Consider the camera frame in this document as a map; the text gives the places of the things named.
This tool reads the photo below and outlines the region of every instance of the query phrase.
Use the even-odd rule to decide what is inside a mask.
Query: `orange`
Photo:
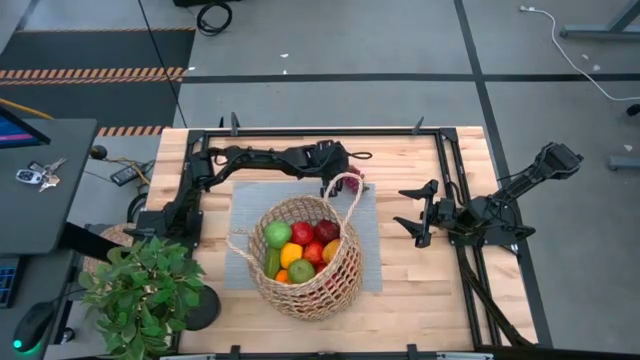
[[[340,246],[340,239],[335,239],[322,249],[322,260],[324,260],[325,264],[329,264],[333,257],[336,256],[338,246]]]
[[[285,284],[291,284],[289,281],[289,272],[287,270],[280,270],[276,274],[276,281],[280,281]]]

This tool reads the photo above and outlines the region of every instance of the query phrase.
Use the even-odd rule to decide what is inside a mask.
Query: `computer mouse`
[[[19,352],[33,349],[53,319],[53,303],[41,302],[33,305],[24,315],[13,334],[13,348]]]

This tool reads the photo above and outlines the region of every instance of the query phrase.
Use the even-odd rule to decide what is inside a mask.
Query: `black mat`
[[[0,98],[55,118],[93,118],[99,127],[172,126],[176,108],[167,82],[10,85],[0,86]]]
[[[154,36],[167,68],[188,67],[193,31],[161,30],[154,31]],[[0,70],[159,69],[160,66],[146,30],[17,32],[0,56]],[[175,97],[169,83],[157,80],[5,84],[0,85],[0,98],[55,118],[94,118],[99,127],[172,126]],[[174,82],[174,88],[179,92],[180,84]]]
[[[167,67],[189,64],[194,31],[154,31]],[[17,32],[0,56],[0,69],[159,67],[147,31]]]

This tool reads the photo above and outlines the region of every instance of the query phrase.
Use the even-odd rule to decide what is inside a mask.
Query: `butcher block tabletop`
[[[482,127],[458,127],[457,132],[471,196],[493,193],[497,183]],[[149,210],[161,210],[176,195],[187,133],[185,129],[162,133]],[[194,258],[206,272],[205,283],[220,296],[222,310],[208,328],[183,332],[179,353],[228,353],[232,345],[249,353],[406,351],[411,343],[420,351],[473,349],[455,249],[446,232],[432,228],[431,245],[418,249],[393,220],[401,216],[418,221],[424,204],[399,195],[398,190],[419,189],[431,179],[443,183],[434,136],[216,137],[209,145],[282,150],[325,139],[342,142],[351,153],[373,153],[370,160],[350,162],[366,175],[366,182],[376,185],[382,292],[361,293],[349,309],[329,320],[304,322],[280,314],[256,290],[225,289],[225,240],[234,181],[293,180],[279,171],[240,170],[202,195],[202,239]],[[447,151],[453,163],[451,149]],[[442,189],[439,196],[444,196]],[[491,246],[484,248],[484,256],[495,302],[520,333],[535,342],[516,257]],[[476,307],[488,343],[487,322],[477,298]],[[504,336],[503,343],[508,344]]]

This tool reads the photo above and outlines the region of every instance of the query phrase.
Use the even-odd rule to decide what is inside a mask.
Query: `red apple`
[[[313,236],[314,240],[328,244],[331,240],[340,237],[340,227],[336,223],[322,219],[313,228]]]
[[[302,258],[309,260],[313,265],[322,264],[322,249],[324,246],[319,241],[312,241],[304,247]]]
[[[313,227],[306,221],[300,221],[291,225],[293,232],[291,242],[298,245],[307,245],[313,240]]]
[[[316,265],[316,275],[318,275],[320,273],[320,271],[324,270],[324,268],[327,267],[327,264],[325,263],[321,263]]]

